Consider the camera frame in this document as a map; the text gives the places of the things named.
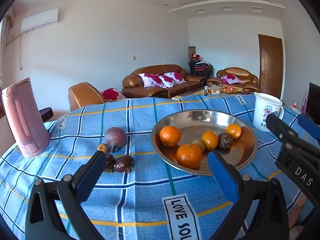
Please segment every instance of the television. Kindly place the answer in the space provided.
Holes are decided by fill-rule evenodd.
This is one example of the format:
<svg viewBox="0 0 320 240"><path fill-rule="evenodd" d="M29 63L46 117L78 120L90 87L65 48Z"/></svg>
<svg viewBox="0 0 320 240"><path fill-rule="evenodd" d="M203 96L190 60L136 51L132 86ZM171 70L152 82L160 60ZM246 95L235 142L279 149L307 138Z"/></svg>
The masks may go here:
<svg viewBox="0 0 320 240"><path fill-rule="evenodd" d="M310 83L305 116L320 125L320 87Z"/></svg>

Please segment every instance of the pink kettle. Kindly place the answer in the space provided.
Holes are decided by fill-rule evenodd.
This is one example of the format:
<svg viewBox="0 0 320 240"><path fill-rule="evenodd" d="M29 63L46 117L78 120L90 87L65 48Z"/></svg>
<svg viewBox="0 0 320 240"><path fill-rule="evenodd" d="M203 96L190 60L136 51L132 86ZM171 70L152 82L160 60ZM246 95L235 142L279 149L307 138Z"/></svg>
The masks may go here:
<svg viewBox="0 0 320 240"><path fill-rule="evenodd" d="M23 156L37 156L48 146L50 136L37 108L30 78L3 89L2 99L11 131Z"/></svg>

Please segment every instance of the fabric label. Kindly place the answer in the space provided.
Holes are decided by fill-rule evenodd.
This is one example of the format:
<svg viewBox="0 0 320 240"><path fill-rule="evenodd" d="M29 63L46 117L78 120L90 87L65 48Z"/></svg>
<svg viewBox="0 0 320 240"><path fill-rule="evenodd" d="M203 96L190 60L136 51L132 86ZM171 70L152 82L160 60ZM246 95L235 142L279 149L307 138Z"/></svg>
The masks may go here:
<svg viewBox="0 0 320 240"><path fill-rule="evenodd" d="M170 240L202 240L198 216L187 194L163 197Z"/></svg>
<svg viewBox="0 0 320 240"><path fill-rule="evenodd" d="M67 116L68 116L69 114L70 114L70 113L65 114L65 115L62 117L61 122L60 122L60 125L59 125L59 127L57 128L58 130L59 130L59 129L64 129L64 126L66 125L66 118L67 118Z"/></svg>
<svg viewBox="0 0 320 240"><path fill-rule="evenodd" d="M240 96L240 95L234 95L234 96L238 99L238 101L241 105L247 104L247 102L244 100L244 98L242 96Z"/></svg>

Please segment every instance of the stainless steel plate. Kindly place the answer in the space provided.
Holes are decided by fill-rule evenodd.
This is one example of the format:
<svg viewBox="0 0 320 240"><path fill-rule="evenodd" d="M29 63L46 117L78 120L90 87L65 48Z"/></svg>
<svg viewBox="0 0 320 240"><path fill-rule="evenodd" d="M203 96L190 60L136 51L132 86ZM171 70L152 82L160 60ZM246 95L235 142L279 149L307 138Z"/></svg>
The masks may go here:
<svg viewBox="0 0 320 240"><path fill-rule="evenodd" d="M241 136L233 142L230 152L222 152L222 157L227 163L232 164L237 170L248 165L255 157L258 150L258 141L254 131L241 119L213 110L187 110L171 114L160 120L151 132L151 142L159 156L171 166L191 174L212 176L208 166L209 150L203 152L201 164L195 169L188 169L177 164L176 152L179 146L193 142L201 137L204 132L212 130L216 134L224 133L226 127L231 124L239 124L242 128ZM173 125L180 129L181 139L175 147L162 145L159 132L166 125Z"/></svg>

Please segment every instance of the air conditioner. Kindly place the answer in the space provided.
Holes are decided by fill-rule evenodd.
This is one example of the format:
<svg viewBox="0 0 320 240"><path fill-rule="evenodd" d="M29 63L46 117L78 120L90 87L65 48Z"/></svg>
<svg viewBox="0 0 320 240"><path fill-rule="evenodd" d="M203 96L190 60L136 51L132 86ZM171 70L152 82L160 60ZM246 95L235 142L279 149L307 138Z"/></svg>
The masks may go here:
<svg viewBox="0 0 320 240"><path fill-rule="evenodd" d="M27 33L58 22L58 9L35 14L22 20L21 33Z"/></svg>

